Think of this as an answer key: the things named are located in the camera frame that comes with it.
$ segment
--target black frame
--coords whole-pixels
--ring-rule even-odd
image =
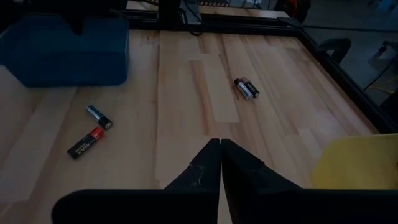
[[[32,7],[22,4],[20,7],[23,7],[23,11],[34,14],[61,14],[53,9],[50,10],[43,7]],[[373,103],[338,63],[327,54],[325,49],[318,47],[317,43],[294,19],[201,14],[201,25],[190,25],[176,20],[170,10],[164,11],[167,11],[167,15],[162,17],[167,18],[167,16],[171,15],[169,17],[171,18],[170,20],[160,20],[158,19],[160,18],[158,11],[147,10],[92,11],[87,12],[86,16],[123,17],[129,21],[130,29],[296,37],[381,134],[398,132],[398,125],[380,107]]]

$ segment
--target floor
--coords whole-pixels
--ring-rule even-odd
[[[231,0],[232,6],[240,6],[242,0]],[[260,2],[263,9],[268,5],[272,9],[277,0],[256,0]],[[352,27],[364,29],[385,29],[398,30],[398,7],[393,11],[387,10],[389,1],[384,0],[378,5],[367,6],[368,1],[364,0],[316,0],[308,16],[304,21],[305,25],[329,26],[329,27]],[[254,0],[248,0],[246,7],[252,7]],[[398,41],[398,33],[386,34],[380,32],[356,32],[347,30],[326,30],[326,29],[305,29],[317,42],[329,38],[347,37],[352,41],[352,46],[341,63],[341,67],[348,75],[362,88],[367,87],[386,67],[389,59],[395,56],[396,52],[387,50],[382,57],[374,58],[374,54],[382,42]],[[390,80],[396,74],[396,69],[389,69],[378,83]],[[388,90],[398,88],[398,83],[389,82]],[[380,90],[367,90],[366,93],[375,103],[382,103],[389,94]]]

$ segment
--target aa battery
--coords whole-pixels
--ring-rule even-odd
[[[251,94],[253,94],[253,97],[257,98],[260,95],[260,92],[257,90],[257,88],[254,87],[254,85],[246,77],[243,77],[241,81],[248,88]]]
[[[235,79],[234,84],[236,88],[238,88],[238,90],[242,93],[245,99],[250,100],[251,98],[253,98],[253,94],[248,90],[248,88],[240,79]]]
[[[72,146],[67,153],[73,159],[79,158],[83,153],[85,153],[95,142],[100,140],[104,136],[104,132],[101,128],[95,128],[89,134],[87,134],[83,139],[78,141],[74,146]]]
[[[112,121],[110,121],[106,116],[104,116],[100,111],[98,111],[93,105],[88,105],[86,107],[87,112],[95,119],[95,121],[101,125],[105,130],[108,130],[112,125]]]

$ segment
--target yellow object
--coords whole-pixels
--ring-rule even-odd
[[[393,94],[395,92],[395,91],[388,90],[386,88],[378,87],[378,86],[369,86],[369,88],[372,90],[380,90],[380,91],[383,91],[384,93],[388,93],[388,94]]]
[[[317,189],[398,189],[398,134],[333,141],[313,173]]]

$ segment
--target red battery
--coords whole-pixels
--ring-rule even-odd
[[[79,158],[83,155],[94,143],[100,140],[104,136],[104,132],[101,128],[95,128],[89,134],[87,134],[83,139],[78,141],[74,146],[72,146],[67,153],[73,159]]]

